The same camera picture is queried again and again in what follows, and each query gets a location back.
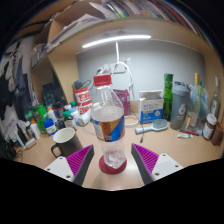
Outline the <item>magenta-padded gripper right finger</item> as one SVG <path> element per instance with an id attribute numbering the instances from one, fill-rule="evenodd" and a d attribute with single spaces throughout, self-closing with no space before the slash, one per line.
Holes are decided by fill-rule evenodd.
<path id="1" fill-rule="evenodd" d="M 182 166 L 168 154 L 162 153 L 158 155 L 137 144 L 132 144 L 131 154 L 135 159 L 145 185 L 182 169 Z"/>

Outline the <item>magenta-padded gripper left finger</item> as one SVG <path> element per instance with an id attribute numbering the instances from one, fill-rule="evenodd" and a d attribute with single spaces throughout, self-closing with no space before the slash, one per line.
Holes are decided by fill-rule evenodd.
<path id="1" fill-rule="evenodd" d="M 93 156 L 94 146 L 89 145 L 68 157 L 59 156 L 45 171 L 81 186 Z"/>

